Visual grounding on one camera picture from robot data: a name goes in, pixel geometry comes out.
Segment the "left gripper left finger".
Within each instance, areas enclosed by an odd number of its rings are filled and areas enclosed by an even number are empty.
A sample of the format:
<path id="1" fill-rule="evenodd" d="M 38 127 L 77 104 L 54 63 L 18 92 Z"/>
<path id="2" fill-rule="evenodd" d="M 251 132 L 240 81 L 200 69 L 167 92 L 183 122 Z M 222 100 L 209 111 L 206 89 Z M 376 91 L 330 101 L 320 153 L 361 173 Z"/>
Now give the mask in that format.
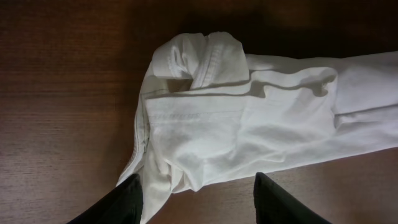
<path id="1" fill-rule="evenodd" d="M 133 174 L 67 224 L 140 224 L 142 209 L 140 176 Z"/>

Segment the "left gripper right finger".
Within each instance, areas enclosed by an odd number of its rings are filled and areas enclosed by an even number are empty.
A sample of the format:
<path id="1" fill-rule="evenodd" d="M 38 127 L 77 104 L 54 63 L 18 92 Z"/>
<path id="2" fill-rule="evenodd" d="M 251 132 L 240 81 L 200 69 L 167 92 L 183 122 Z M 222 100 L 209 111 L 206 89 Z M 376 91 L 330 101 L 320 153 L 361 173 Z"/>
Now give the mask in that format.
<path id="1" fill-rule="evenodd" d="M 257 224 L 330 224 L 264 173 L 256 173 L 253 196 Z"/>

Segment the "white graphic t-shirt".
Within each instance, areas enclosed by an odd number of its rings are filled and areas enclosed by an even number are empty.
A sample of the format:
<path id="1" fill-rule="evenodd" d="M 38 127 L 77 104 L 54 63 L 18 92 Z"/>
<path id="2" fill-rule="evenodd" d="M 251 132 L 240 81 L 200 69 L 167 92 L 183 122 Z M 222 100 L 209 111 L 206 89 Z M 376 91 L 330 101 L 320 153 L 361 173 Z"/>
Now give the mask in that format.
<path id="1" fill-rule="evenodd" d="M 397 146 L 397 53 L 246 54 L 226 32 L 153 54 L 120 176 L 139 174 L 147 223 L 173 193 Z"/>

